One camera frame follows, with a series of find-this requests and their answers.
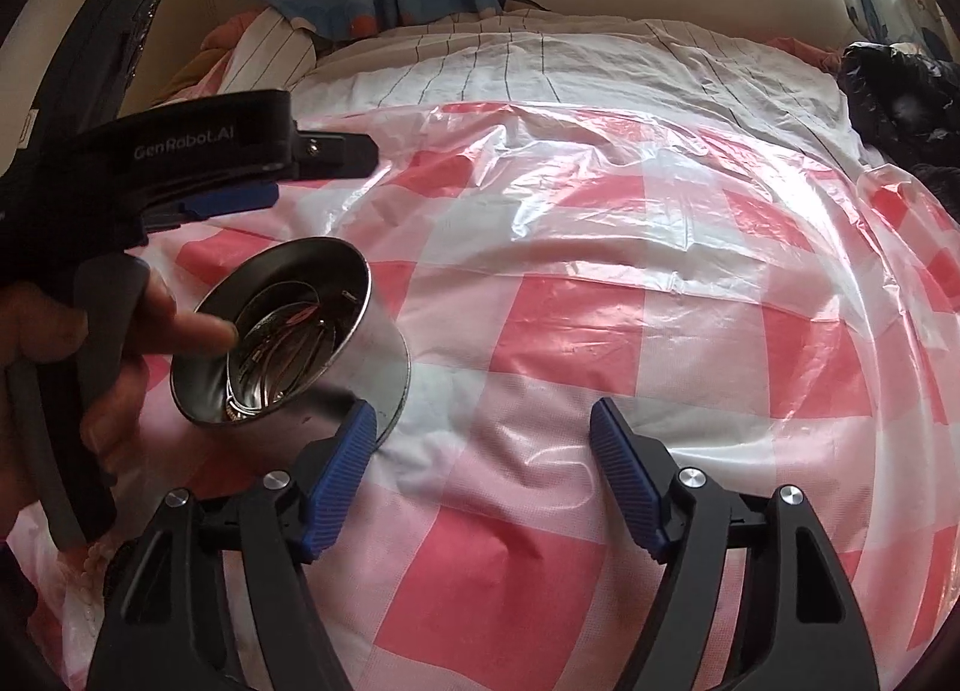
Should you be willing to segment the silver metal bangle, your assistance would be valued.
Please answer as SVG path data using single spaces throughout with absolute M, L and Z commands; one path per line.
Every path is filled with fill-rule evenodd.
M 352 293 L 308 281 L 277 281 L 252 296 L 236 320 L 238 345 L 226 355 L 226 415 L 252 420 L 308 386 L 347 340 L 358 311 Z

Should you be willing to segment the striped pillow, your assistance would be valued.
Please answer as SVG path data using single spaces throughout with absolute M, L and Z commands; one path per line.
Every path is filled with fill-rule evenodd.
M 231 54 L 218 93 L 290 90 L 317 62 L 308 31 L 266 8 L 247 27 Z

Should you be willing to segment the round silver metal tin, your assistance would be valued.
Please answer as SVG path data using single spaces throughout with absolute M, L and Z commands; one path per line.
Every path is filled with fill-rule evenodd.
M 412 363 L 353 244 L 313 236 L 265 249 L 224 277 L 199 310 L 235 324 L 239 340 L 224 356 L 172 359 L 172 400 L 185 420 L 251 454 L 286 460 L 331 437 L 363 400 L 374 411 L 374 445 L 386 444 Z

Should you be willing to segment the red white checkered plastic sheet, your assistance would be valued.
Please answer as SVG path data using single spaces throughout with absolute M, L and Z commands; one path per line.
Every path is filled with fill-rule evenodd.
M 363 254 L 404 413 L 308 572 L 359 689 L 607 689 L 658 587 L 587 448 L 613 397 L 726 488 L 811 499 L 895 688 L 958 597 L 958 232 L 901 171 L 729 131 L 448 104 L 370 181 L 156 235 L 182 304 L 286 239 Z

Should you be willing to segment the striped white bed sheet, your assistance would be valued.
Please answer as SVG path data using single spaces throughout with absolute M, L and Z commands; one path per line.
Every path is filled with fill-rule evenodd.
M 742 132 L 848 175 L 872 160 L 832 76 L 680 20 L 457 14 L 335 51 L 291 92 L 306 115 L 474 101 L 636 111 Z

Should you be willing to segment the black plastic bag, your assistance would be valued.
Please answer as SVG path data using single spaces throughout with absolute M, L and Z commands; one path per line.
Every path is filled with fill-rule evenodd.
M 838 85 L 861 139 L 958 218 L 958 65 L 860 41 L 844 49 Z

